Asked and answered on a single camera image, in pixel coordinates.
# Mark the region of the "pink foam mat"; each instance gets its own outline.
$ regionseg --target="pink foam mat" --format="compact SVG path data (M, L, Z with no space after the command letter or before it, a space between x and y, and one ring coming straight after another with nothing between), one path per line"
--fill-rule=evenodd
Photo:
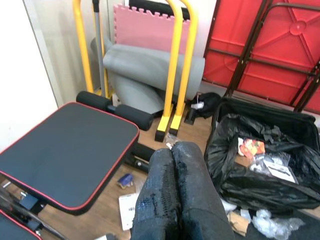
M175 18L159 12L121 4L113 7L114 39L117 44L170 52ZM183 21L179 53L184 54L190 21Z

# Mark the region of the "black bag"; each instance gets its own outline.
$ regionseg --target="black bag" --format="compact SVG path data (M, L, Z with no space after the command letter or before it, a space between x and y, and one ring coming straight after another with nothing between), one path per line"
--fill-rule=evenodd
M319 134L314 117L223 98L212 119L204 154L214 186L228 202L272 212L320 205ZM263 141L266 152L286 152L298 183L250 171L235 163L238 137Z

